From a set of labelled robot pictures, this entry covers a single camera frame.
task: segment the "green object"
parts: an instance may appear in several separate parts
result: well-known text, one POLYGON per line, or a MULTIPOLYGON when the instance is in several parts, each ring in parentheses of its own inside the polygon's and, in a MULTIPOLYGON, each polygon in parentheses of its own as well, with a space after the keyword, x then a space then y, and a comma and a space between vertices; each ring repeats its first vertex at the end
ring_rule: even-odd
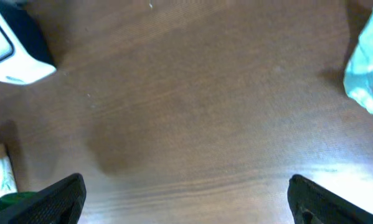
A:
POLYGON ((34 195, 35 192, 21 192, 4 195, 0 198, 0 211, 34 195))

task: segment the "black plastic part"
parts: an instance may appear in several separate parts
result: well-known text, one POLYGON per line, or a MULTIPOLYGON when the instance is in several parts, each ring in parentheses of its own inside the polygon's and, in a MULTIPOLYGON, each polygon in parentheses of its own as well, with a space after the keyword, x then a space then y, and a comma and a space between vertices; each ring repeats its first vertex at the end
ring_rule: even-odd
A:
POLYGON ((290 179, 288 203, 296 224, 373 224, 373 214, 353 205, 301 175, 290 179))
POLYGON ((0 1, 0 13, 31 57, 54 65, 42 32, 25 10, 15 4, 0 1))
POLYGON ((73 174, 0 211, 0 223, 77 223, 86 197, 81 174, 73 174))

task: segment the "light blue plastic bag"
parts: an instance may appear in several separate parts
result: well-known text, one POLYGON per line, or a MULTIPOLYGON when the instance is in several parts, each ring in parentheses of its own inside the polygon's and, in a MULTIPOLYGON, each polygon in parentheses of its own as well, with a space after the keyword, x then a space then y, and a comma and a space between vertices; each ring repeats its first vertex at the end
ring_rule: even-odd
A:
POLYGON ((373 13, 347 64, 344 87, 350 98, 373 114, 373 13))

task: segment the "wood grain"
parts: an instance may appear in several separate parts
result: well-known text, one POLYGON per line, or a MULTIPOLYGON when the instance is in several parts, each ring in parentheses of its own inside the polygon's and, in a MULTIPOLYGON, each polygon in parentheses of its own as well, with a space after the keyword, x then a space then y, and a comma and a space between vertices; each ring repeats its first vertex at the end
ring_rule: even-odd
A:
POLYGON ((373 213, 373 116, 342 87, 372 6, 33 2, 59 70, 0 83, 19 188, 80 172, 82 223, 293 223, 299 173, 373 213))

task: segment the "brown wooden surface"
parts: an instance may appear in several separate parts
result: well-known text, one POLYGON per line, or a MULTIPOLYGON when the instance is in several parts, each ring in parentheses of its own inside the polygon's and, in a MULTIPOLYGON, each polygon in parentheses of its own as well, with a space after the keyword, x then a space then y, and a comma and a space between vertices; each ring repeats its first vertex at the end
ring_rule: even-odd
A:
POLYGON ((342 70, 371 1, 43 0, 59 70, 0 83, 20 190, 83 174, 82 223, 292 223, 303 174, 373 212, 373 116, 342 70))

